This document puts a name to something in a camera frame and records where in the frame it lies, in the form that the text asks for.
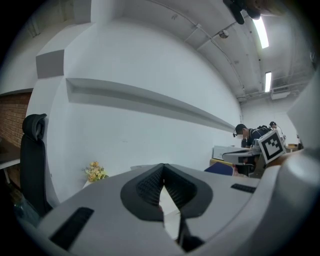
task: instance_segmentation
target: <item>white desk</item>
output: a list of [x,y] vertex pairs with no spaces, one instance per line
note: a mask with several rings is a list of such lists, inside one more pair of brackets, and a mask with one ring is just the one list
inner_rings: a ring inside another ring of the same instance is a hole
[[286,150],[290,150],[290,153],[298,150],[297,146],[284,146],[284,147]]
[[9,184],[7,168],[20,163],[20,148],[12,145],[3,138],[0,138],[0,170],[3,169],[6,182]]

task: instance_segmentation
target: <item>flower bouquet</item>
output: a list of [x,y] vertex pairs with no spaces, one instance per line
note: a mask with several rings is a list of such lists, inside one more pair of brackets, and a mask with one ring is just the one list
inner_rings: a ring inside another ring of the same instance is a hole
[[90,183],[102,180],[105,177],[108,177],[105,169],[99,166],[98,162],[91,162],[90,167],[83,169],[88,176],[88,181]]

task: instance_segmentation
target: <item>backpack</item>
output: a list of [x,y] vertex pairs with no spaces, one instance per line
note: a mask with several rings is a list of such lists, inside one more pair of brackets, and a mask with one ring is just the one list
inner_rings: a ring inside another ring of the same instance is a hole
[[267,134],[272,130],[271,128],[268,128],[266,125],[259,126],[257,129],[263,131],[264,134]]

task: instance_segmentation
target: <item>ceiling light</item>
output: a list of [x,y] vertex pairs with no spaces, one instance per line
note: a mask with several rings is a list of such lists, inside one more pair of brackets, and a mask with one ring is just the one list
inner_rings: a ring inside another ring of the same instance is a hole
[[271,86],[271,72],[265,73],[265,92],[270,91],[270,86]]
[[253,23],[258,32],[262,49],[267,48],[269,46],[269,41],[268,41],[267,32],[266,32],[265,24],[264,24],[264,21],[262,20],[262,17],[260,17],[260,19],[253,19]]

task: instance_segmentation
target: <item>man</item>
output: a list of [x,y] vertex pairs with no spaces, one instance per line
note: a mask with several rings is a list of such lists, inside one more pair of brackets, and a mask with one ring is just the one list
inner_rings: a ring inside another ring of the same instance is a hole
[[269,126],[271,129],[278,131],[281,141],[284,142],[285,137],[284,137],[284,134],[282,133],[281,128],[274,121],[270,122]]
[[299,137],[299,135],[296,135],[297,139],[298,139],[298,150],[303,150],[304,149],[304,145],[302,145],[301,139]]
[[269,132],[269,129],[266,127],[261,127],[260,129],[248,129],[244,124],[238,124],[235,127],[236,138],[246,139],[246,148],[250,148],[254,139],[260,139],[261,136]]

